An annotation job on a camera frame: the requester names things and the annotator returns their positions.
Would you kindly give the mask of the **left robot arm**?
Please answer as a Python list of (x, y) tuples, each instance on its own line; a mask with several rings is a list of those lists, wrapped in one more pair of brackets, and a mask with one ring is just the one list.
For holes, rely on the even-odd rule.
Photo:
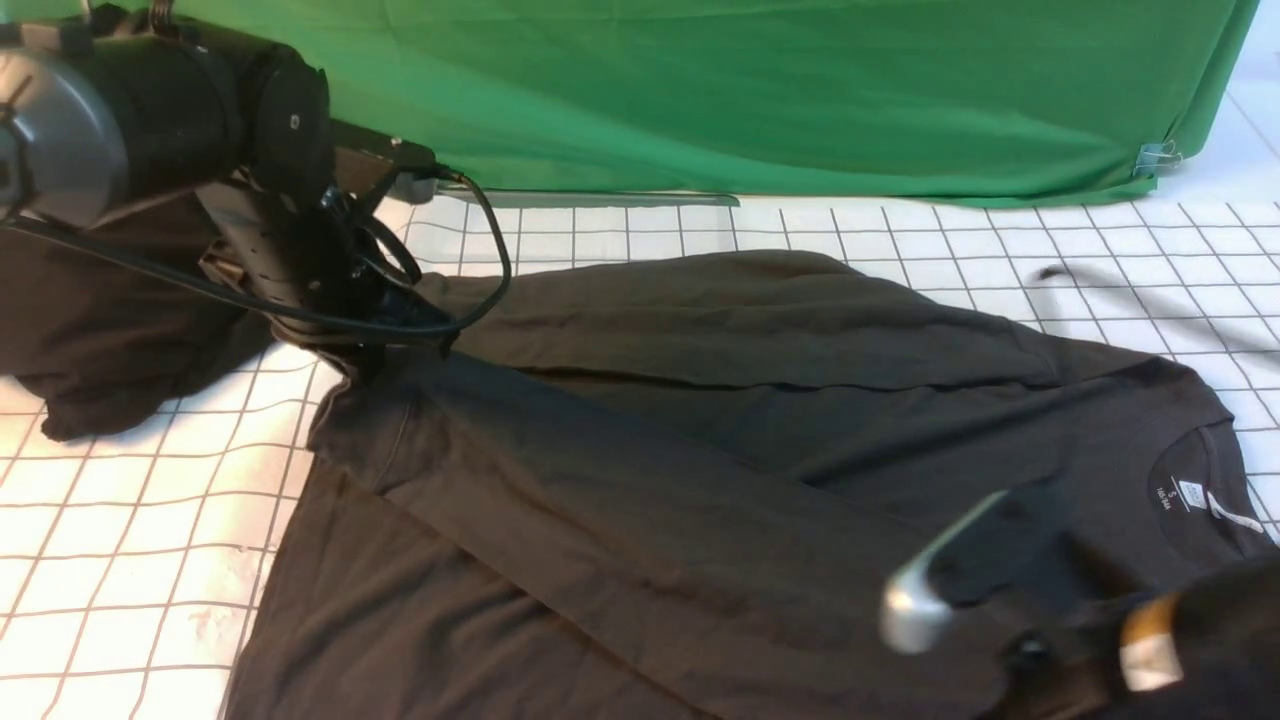
[[(442, 174), (430, 149), (335, 119), (293, 47), (169, 1), (3, 27), (4, 227), (259, 313), (356, 379), (460, 333), (376, 217)], [(218, 227), (202, 275), (87, 237), (184, 196)]]

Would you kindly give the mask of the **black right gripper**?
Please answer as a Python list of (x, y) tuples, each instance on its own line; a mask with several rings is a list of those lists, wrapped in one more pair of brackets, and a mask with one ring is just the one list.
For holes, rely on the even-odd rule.
[(997, 602), (1030, 624), (998, 652), (1005, 685), (986, 717), (1093, 719), (1176, 685), (1175, 598), (1073, 533), (1055, 483), (1005, 493), (929, 571), (955, 616)]

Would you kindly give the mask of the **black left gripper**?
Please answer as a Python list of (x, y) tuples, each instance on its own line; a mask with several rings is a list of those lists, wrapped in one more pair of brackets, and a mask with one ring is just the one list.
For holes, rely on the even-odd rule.
[(394, 343), (390, 332), (447, 325), (451, 316), (417, 291), (422, 273), (394, 242), (378, 205), (402, 177), (430, 181), (435, 159), (399, 167), (389, 152), (340, 150), (335, 178), (312, 202), (264, 190), (241, 172), (197, 191), (221, 240), (201, 259), (207, 277), (298, 318), (270, 313), (273, 334), (316, 354), (348, 379), (370, 379)]

